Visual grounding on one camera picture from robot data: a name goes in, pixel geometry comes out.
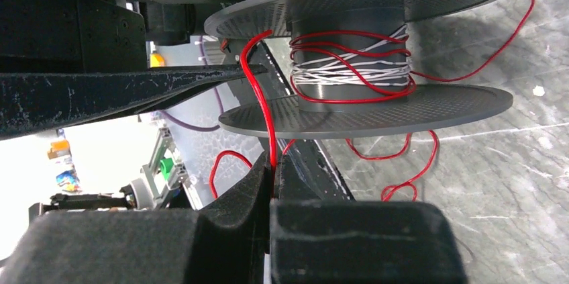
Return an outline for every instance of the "concrete floor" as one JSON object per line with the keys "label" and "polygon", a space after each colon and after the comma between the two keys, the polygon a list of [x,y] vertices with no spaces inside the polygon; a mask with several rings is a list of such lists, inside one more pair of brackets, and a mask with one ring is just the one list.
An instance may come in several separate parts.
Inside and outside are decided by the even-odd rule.
{"label": "concrete floor", "polygon": [[[529,0],[500,0],[478,9],[412,23],[415,70],[457,77],[477,68],[513,32]],[[537,0],[526,26],[481,74],[465,81],[514,95],[507,112],[438,130],[436,164],[420,197],[441,208],[461,245],[471,283],[569,283],[569,3]],[[269,42],[285,71],[288,46]],[[358,139],[366,154],[399,150],[404,136]],[[358,160],[345,143],[327,141],[359,200],[420,171],[432,141],[417,133],[411,150],[383,162]],[[402,191],[394,199],[409,199]]]}

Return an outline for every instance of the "gray plastic spool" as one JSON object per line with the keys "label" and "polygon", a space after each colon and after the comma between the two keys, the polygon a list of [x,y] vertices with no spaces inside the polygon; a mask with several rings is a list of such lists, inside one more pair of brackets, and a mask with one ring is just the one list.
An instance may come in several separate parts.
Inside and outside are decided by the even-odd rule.
{"label": "gray plastic spool", "polygon": [[[273,38],[328,30],[361,30],[389,35],[405,22],[447,15],[493,1],[496,0],[247,0],[209,17],[205,31],[212,36],[239,39],[252,38],[266,30],[273,31]],[[353,49],[361,49],[374,42],[355,36],[330,36],[326,39]],[[391,48],[404,46],[388,44],[383,51]],[[296,55],[297,62],[323,57],[312,52]],[[397,57],[403,55],[387,59],[401,59]],[[317,99],[382,96],[363,85],[299,85],[298,88],[305,95]],[[512,95],[499,89],[420,85],[414,94],[406,98],[381,103],[327,105],[290,96],[274,99],[269,106],[277,137],[317,139],[403,134],[455,126],[496,115],[508,109],[512,102]],[[257,104],[225,112],[219,117],[219,122],[232,132],[267,136]]]}

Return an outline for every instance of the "white surface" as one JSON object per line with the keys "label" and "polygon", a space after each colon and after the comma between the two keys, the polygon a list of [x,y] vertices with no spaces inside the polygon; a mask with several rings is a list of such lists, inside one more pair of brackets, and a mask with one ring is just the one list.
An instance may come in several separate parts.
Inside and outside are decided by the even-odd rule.
{"label": "white surface", "polygon": [[[73,162],[84,193],[116,193],[140,176],[156,142],[156,127],[135,117],[66,128]],[[53,135],[0,142],[0,213],[4,228],[0,259],[9,256],[28,228],[28,207],[49,203],[59,192],[47,157]]]}

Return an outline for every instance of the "green object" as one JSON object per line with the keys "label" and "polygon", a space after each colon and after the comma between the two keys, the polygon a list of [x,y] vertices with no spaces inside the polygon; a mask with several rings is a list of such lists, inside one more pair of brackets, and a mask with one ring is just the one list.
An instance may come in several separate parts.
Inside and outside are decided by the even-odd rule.
{"label": "green object", "polygon": [[168,178],[170,178],[170,171],[172,170],[173,166],[174,160],[172,158],[163,158],[160,160],[160,172],[162,173],[164,180],[167,181]]}

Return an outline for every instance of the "white wire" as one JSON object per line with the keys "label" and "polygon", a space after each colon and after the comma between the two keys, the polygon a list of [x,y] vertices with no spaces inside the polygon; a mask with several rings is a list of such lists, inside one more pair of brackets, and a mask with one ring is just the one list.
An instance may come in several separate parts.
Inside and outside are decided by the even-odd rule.
{"label": "white wire", "polygon": [[[402,34],[407,25],[401,26],[390,37],[395,39],[404,39],[408,34]],[[361,52],[367,52],[375,48],[379,48],[390,43],[388,40],[381,40],[367,48],[360,49]],[[345,53],[339,55],[344,60],[350,60],[356,57],[357,54]],[[304,68],[311,64],[318,64],[320,62],[328,62],[319,68]],[[375,60],[366,62],[357,62],[351,64],[354,68],[361,66],[372,66],[374,64],[384,64],[387,66],[394,66],[392,68],[365,68],[358,69],[358,73],[362,75],[369,83],[375,86],[407,86],[409,84],[409,73],[411,67],[409,66],[409,58],[405,62],[390,62],[385,60]],[[321,59],[310,60],[302,62],[301,64],[293,63],[292,77],[296,85],[365,85],[362,80],[356,76],[348,67],[342,64],[334,57],[325,57]],[[386,83],[394,79],[405,79],[401,83]]]}

